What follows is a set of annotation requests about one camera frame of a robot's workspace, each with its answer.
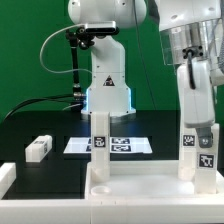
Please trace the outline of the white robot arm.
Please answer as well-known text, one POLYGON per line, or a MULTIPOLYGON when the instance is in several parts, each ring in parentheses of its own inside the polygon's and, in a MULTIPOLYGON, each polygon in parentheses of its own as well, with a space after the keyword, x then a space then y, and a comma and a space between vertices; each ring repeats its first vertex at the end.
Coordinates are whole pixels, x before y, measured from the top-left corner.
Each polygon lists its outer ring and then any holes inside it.
MULTIPOLYGON (((215 29, 223 16, 224 0, 154 0, 159 30, 169 33, 183 125, 194 129, 199 146, 214 145, 213 88, 222 83, 219 57, 212 50, 215 29)), ((69 0, 68 14, 78 26, 81 46, 91 49, 93 81, 87 90, 88 113, 101 111, 99 96, 120 96, 110 107, 122 116, 130 106, 124 81, 123 46, 113 39, 122 28, 142 23, 144 0, 69 0)))

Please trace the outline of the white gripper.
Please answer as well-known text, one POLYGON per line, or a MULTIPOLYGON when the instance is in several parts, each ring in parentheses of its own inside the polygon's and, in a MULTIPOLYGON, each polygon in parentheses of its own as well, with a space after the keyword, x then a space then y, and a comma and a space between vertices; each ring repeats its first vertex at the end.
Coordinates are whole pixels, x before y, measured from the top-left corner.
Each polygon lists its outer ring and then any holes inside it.
POLYGON ((192 67, 194 89, 190 87, 188 66, 182 64, 177 69, 181 120, 186 128, 197 128, 201 148, 211 148, 213 134, 210 126, 215 122, 215 111, 210 82, 210 65, 208 61, 194 60, 192 67))

